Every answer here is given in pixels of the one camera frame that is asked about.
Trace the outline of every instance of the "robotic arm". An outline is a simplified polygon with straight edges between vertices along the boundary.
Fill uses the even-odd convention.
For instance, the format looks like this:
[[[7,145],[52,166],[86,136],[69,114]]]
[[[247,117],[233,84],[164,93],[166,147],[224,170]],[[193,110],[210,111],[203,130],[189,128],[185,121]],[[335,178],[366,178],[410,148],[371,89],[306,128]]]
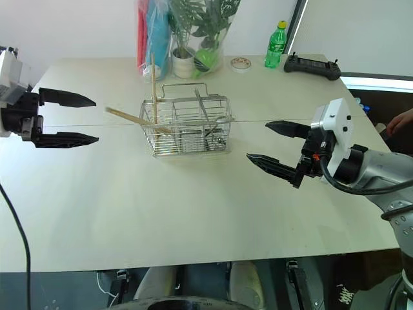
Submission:
[[[305,140],[296,168],[265,155],[247,157],[265,172],[299,188],[304,176],[321,176],[335,188],[364,195],[377,205],[381,218],[393,227],[403,257],[406,305],[413,300],[413,158],[383,153],[361,145],[350,147],[353,129],[344,99],[319,107],[311,126],[273,121],[266,127],[278,134]]]
[[[62,90],[40,88],[36,94],[27,88],[28,67],[17,60],[16,50],[4,48],[0,54],[0,136],[9,137],[13,132],[35,147],[49,148],[78,147],[99,140],[76,132],[43,134],[43,117],[38,115],[45,102],[81,108],[96,106],[92,100]]]

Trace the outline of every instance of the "white wall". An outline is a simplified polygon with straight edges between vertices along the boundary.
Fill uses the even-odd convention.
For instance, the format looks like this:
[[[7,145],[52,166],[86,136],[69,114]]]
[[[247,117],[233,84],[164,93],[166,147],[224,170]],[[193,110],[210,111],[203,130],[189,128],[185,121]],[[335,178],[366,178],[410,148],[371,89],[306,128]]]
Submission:
[[[36,83],[62,57],[136,54],[135,0],[0,0],[0,45],[19,48]],[[264,54],[279,19],[296,0],[242,0],[226,54]]]
[[[292,51],[344,72],[413,76],[412,0],[308,0]]]

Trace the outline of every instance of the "metal wire basket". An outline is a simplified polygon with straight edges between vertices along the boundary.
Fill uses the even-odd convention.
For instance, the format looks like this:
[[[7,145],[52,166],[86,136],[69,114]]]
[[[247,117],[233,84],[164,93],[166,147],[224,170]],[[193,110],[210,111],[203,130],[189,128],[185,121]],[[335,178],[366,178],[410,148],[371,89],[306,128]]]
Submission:
[[[166,88],[170,91],[182,87],[193,96],[166,98]],[[205,96],[200,96],[198,90],[204,88]],[[150,123],[142,125],[142,129],[156,156],[227,149],[232,121],[230,103],[225,96],[209,94],[205,83],[162,85],[156,124],[152,99],[143,101],[140,117]]]

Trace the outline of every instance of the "game controller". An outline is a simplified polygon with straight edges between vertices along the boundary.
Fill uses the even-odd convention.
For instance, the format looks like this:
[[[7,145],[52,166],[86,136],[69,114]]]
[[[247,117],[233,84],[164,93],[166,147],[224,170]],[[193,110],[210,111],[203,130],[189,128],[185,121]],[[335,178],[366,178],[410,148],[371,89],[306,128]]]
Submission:
[[[331,81],[338,79],[341,75],[340,68],[337,65],[337,60],[335,62],[323,62],[299,58],[295,52],[292,55],[289,55],[287,60],[285,61],[284,71],[308,72],[312,74],[317,74],[319,76],[325,76],[327,79]]]

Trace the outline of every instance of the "green plastic bottle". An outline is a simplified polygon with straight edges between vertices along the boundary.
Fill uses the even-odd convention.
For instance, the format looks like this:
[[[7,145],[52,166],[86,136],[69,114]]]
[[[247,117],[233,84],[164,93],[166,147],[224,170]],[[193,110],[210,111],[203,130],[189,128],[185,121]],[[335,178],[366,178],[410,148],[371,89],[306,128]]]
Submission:
[[[285,34],[286,26],[286,21],[280,21],[277,30],[271,35],[264,63],[267,68],[277,68],[281,61],[281,54],[287,42],[287,35]]]

